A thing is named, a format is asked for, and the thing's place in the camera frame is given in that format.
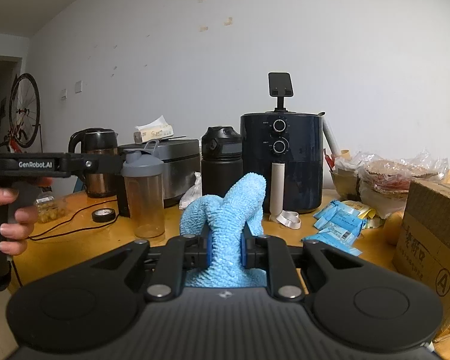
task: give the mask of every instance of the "wooden tabletop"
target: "wooden tabletop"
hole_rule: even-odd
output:
[[[324,190],[322,207],[337,197],[338,195],[334,190]],[[57,227],[47,235],[98,226],[98,223],[92,221],[92,212],[104,207],[114,208],[118,212],[116,201],[110,202],[113,199],[90,199],[84,192],[69,195],[66,197],[69,215],[53,222],[35,225],[33,235],[40,234],[52,226],[70,219],[79,209],[104,202],[81,211],[71,222]],[[167,239],[179,235],[181,214],[182,211],[179,210],[178,206],[165,209],[166,239],[152,243],[151,246],[164,245]],[[300,240],[303,237],[316,233],[316,229],[313,227],[316,220],[312,217],[312,214],[301,215],[300,218],[302,226],[299,230],[292,230],[268,220],[263,220],[262,225],[266,234],[281,237],[288,245],[300,246]],[[27,251],[15,257],[14,261],[22,283],[26,284],[113,250],[134,239],[131,220],[119,216],[115,223],[104,228],[84,230],[44,241],[29,241]],[[353,246],[363,252],[360,255],[361,258],[395,271],[392,265],[395,247],[385,242],[381,228],[363,230]],[[10,290],[14,292],[17,287],[18,283],[13,276]],[[450,338],[435,344],[435,348],[445,360],[450,360]]]

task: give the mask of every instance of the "black cable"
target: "black cable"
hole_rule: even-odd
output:
[[[13,270],[15,271],[15,276],[17,276],[18,284],[20,285],[20,287],[23,287],[22,281],[20,280],[20,276],[18,274],[17,266],[15,265],[15,261],[12,260],[11,264],[12,264]]]
[[[37,234],[37,235],[30,235],[30,237],[28,237],[28,239],[31,239],[32,241],[36,241],[37,239],[34,239],[34,238],[41,237],[41,236],[43,236],[43,235],[45,235],[45,234],[51,232],[52,230],[56,229],[57,227],[62,226],[62,225],[65,225],[65,223],[71,222],[71,221],[73,220],[73,218],[75,218],[75,216],[76,216],[79,212],[81,212],[81,211],[83,211],[83,210],[86,210],[87,208],[90,208],[90,207],[99,206],[100,204],[111,203],[111,202],[116,202],[116,199],[114,199],[114,200],[107,200],[106,202],[95,203],[95,204],[92,204],[92,205],[90,205],[90,206],[80,208],[75,214],[72,215],[72,218],[70,218],[70,219],[68,219],[68,220],[66,220],[66,221],[64,221],[64,222],[62,222],[62,223],[58,223],[57,225],[55,225],[55,226],[49,228],[47,231],[44,231],[43,233],[40,233],[40,234]]]
[[[115,217],[115,219],[111,222],[107,222],[104,225],[101,226],[95,226],[95,227],[83,227],[81,229],[76,229],[76,230],[72,230],[72,231],[68,231],[66,233],[60,233],[60,234],[54,234],[54,235],[47,235],[47,237],[42,237],[42,238],[30,238],[32,241],[43,241],[44,239],[50,239],[50,238],[56,238],[56,237],[62,237],[62,236],[67,236],[68,234],[73,234],[73,233],[78,233],[79,231],[84,231],[84,230],[93,230],[93,229],[99,229],[108,225],[111,225],[112,223],[115,223],[116,220],[118,219],[118,215]]]

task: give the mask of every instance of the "cardboard box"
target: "cardboard box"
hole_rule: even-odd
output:
[[[413,181],[393,263],[422,281],[442,300],[443,321],[435,341],[450,336],[450,184]]]

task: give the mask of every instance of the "floor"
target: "floor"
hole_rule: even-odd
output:
[[[6,359],[17,348],[17,343],[5,318],[5,309],[9,299],[10,292],[0,292],[0,360]]]

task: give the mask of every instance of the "blue microfiber cloth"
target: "blue microfiber cloth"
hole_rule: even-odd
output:
[[[252,235],[263,234],[262,204],[265,178],[248,173],[230,188],[224,198],[205,195],[193,201],[183,212],[180,234],[199,235],[205,221],[211,230],[211,264],[205,270],[187,274],[188,287],[264,287],[262,269],[245,269],[241,263],[240,239],[248,223]]]

